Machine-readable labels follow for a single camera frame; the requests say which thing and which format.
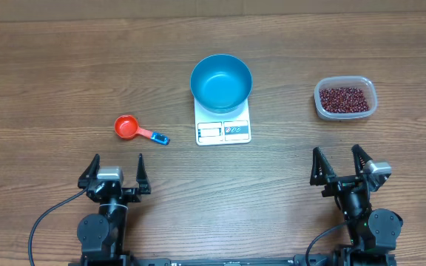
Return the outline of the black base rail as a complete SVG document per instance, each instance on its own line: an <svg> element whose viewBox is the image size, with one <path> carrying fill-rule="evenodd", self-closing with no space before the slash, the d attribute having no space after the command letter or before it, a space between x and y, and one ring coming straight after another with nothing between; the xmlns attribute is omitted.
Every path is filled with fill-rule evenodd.
<svg viewBox="0 0 426 266"><path fill-rule="evenodd" d="M326 255L310 255L309 263L304 255L291 258L259 258L259 259L136 259L134 266L322 266L329 265Z"/></svg>

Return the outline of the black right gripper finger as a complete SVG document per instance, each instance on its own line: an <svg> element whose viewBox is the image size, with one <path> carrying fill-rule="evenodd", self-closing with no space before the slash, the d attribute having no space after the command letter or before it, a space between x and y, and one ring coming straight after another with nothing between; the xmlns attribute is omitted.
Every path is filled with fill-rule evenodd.
<svg viewBox="0 0 426 266"><path fill-rule="evenodd" d="M372 158L364 151L364 149L359 145L355 144L351 148L353 158L354 158L354 168L357 176L360 176L364 172L365 164L372 160Z"/></svg>
<svg viewBox="0 0 426 266"><path fill-rule="evenodd" d="M336 173L330 163L322 153L320 147L316 147L312 151L313 162L310 176L310 185L326 185L336 177Z"/></svg>

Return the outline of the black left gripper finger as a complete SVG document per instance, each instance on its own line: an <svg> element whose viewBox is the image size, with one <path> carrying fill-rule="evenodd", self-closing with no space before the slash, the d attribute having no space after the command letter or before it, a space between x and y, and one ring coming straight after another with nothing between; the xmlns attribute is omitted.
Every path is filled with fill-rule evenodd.
<svg viewBox="0 0 426 266"><path fill-rule="evenodd" d="M78 178L78 188L86 188L97 176L100 168L100 155L96 154L89 166Z"/></svg>
<svg viewBox="0 0 426 266"><path fill-rule="evenodd" d="M151 194L151 185L147 177L142 154L138 156L136 182L138 183L138 194Z"/></svg>

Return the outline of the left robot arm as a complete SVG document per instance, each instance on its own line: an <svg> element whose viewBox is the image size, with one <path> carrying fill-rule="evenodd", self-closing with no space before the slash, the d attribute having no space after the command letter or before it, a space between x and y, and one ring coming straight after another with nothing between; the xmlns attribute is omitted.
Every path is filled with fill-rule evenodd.
<svg viewBox="0 0 426 266"><path fill-rule="evenodd" d="M93 202L98 213L85 216L78 224L81 243L80 265L137 265L131 252L124 250L128 204L140 202L151 193L143 157L138 157L136 187L124 187L124 174L119 166L100 166L96 154L78 178L78 187Z"/></svg>

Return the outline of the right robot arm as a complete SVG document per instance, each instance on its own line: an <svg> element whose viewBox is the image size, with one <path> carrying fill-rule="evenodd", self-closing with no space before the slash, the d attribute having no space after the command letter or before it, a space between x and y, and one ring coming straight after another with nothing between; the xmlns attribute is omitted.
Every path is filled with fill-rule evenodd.
<svg viewBox="0 0 426 266"><path fill-rule="evenodd" d="M322 186L322 196L331 197L342 212L344 222L316 236L308 245L307 265L395 265L397 238L403 219L394 211L373 209L371 194L378 191L392 174L387 161L376 161L358 144L351 148L354 175L340 177L319 147L312 151L310 184ZM323 237L346 227L350 244L339 245L329 256L311 255L313 246Z"/></svg>

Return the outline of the red measuring scoop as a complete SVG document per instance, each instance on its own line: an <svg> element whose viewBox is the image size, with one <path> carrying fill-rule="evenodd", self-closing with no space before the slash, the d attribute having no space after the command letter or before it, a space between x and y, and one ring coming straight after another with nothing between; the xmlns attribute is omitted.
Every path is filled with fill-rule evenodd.
<svg viewBox="0 0 426 266"><path fill-rule="evenodd" d="M132 115L121 115L114 123L115 133L124 140L131 140L140 135L161 145L168 145L170 139L159 132L152 132L139 126L138 120Z"/></svg>

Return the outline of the white digital kitchen scale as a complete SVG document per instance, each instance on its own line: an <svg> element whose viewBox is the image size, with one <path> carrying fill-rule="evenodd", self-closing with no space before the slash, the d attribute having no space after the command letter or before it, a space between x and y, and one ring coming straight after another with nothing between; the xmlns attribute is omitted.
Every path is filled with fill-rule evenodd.
<svg viewBox="0 0 426 266"><path fill-rule="evenodd" d="M214 113L195 104L195 140L199 146L218 146L251 142L249 102L245 100L228 113Z"/></svg>

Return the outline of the red beans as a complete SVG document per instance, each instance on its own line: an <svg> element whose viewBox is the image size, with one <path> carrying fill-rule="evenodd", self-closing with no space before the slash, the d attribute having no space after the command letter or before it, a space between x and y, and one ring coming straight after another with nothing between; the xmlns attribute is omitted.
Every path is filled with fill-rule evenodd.
<svg viewBox="0 0 426 266"><path fill-rule="evenodd" d="M359 113L369 110L364 91L356 87L327 88L319 91L323 109L330 113Z"/></svg>

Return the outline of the blue metal bowl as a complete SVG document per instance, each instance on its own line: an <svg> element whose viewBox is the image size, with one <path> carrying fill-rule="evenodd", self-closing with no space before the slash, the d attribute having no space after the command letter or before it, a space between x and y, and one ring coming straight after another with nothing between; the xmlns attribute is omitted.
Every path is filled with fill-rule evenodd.
<svg viewBox="0 0 426 266"><path fill-rule="evenodd" d="M253 77L238 57L216 54L195 65L189 84L194 99L203 108L221 114L232 112L249 98Z"/></svg>

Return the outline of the clear plastic container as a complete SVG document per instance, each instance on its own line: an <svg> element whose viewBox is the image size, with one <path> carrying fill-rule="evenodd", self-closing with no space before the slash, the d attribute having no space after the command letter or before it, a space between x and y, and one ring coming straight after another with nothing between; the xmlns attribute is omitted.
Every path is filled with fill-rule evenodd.
<svg viewBox="0 0 426 266"><path fill-rule="evenodd" d="M320 90L338 87L356 87L358 89L362 89L368 102L369 110L367 112L359 113L330 113L325 111L319 97ZM376 90L373 83L362 76L336 76L322 79L315 86L314 101L317 114L323 120L355 120L369 117L376 111L378 106Z"/></svg>

